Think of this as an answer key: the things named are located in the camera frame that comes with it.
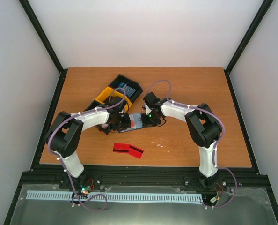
black stripe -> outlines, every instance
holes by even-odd
[[[129,152],[128,150],[118,150],[118,149],[113,149],[113,151],[118,151],[118,152]]]
[[[141,152],[141,153],[143,153],[143,151],[142,151],[142,150],[140,150],[140,149],[137,149],[137,148],[134,148],[133,146],[130,146],[130,149],[134,149],[134,150],[136,150],[136,151],[138,151],[138,152]]]

black corner post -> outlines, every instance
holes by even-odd
[[[21,5],[22,5],[23,9],[25,10],[28,18],[30,19],[33,27],[35,28],[38,36],[40,37],[43,45],[45,46],[48,54],[50,55],[51,60],[54,62],[57,70],[61,74],[64,71],[63,67],[61,66],[61,63],[58,60],[58,57],[56,56],[56,53],[54,52],[53,47],[51,46],[44,30],[42,29],[29,1],[28,0],[19,0],[19,2],[21,3]]]
[[[252,35],[256,31],[258,25],[262,21],[263,17],[265,16],[266,12],[268,11],[270,5],[272,4],[273,0],[264,0],[261,7],[259,8],[258,12],[256,13],[255,18],[251,22],[248,30],[246,31],[242,41],[240,42],[236,52],[234,53],[232,59],[230,60],[227,68],[225,69],[226,75],[229,75],[234,68],[235,64],[237,63],[238,59],[240,58],[242,52],[244,51],[245,47],[247,46],[249,40],[251,39]]]

white backdrop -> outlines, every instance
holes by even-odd
[[[278,202],[278,1],[274,1],[231,73],[261,173]]]
[[[263,0],[30,0],[63,67],[226,67]]]
[[[59,74],[18,0],[0,0],[0,225],[28,171]]]

brown tabletop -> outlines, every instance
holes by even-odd
[[[223,68],[187,67],[71,67],[59,98],[55,115],[60,111],[83,111],[118,75],[137,81],[143,93],[129,113],[143,112],[142,98],[149,86],[159,79],[172,83],[170,98],[190,105],[206,103],[226,126],[226,135],[218,145],[218,165],[251,167]],[[168,84],[158,83],[152,91],[166,96]],[[141,159],[114,153],[114,143],[132,144],[144,150]],[[199,166],[199,152],[187,124],[167,118],[162,127],[151,127],[126,133],[106,135],[93,127],[82,132],[77,149],[84,165]],[[59,163],[44,147],[41,164]]]

black frame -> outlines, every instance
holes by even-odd
[[[32,161],[30,171],[23,172],[19,181],[17,190],[15,192],[12,204],[7,214],[4,224],[9,224],[14,212],[16,202],[23,184],[59,184],[65,185],[65,175],[61,165],[42,165],[39,163],[43,148],[44,148],[44,135],[47,133],[51,126],[52,118],[55,113],[57,103],[62,91],[62,87],[66,78],[68,69],[63,69],[61,66],[43,28],[41,27],[30,3],[28,0],[19,0],[26,14],[28,15],[31,23],[33,24],[36,32],[42,40],[46,50],[48,51],[52,61],[54,62],[57,70],[59,71],[59,80],[51,101],[48,115],[46,117],[42,133],[38,142],[35,156]],[[250,144],[250,140],[244,125],[241,111],[235,96],[235,92],[230,79],[230,73],[234,68],[236,62],[241,56],[243,50],[263,19],[265,13],[268,11],[273,0],[264,0],[259,8],[255,18],[253,19],[250,27],[248,28],[245,36],[239,44],[236,52],[234,53],[231,61],[225,69],[227,84],[233,98],[234,106],[237,112],[239,123],[242,129],[244,140],[249,152],[251,168],[232,168],[238,183],[243,187],[265,187],[270,198],[274,214],[278,222],[278,206],[268,179],[267,175],[260,175],[256,159]],[[201,194],[208,194],[211,191],[202,190],[199,186],[185,185],[185,181],[191,181],[193,177],[197,176],[197,167],[138,167],[138,166],[84,166],[85,171],[91,174],[92,177],[98,177],[102,185],[145,185],[145,186],[174,186],[188,191],[196,191]],[[227,171],[220,171],[219,176],[229,184],[234,185],[232,176]]]

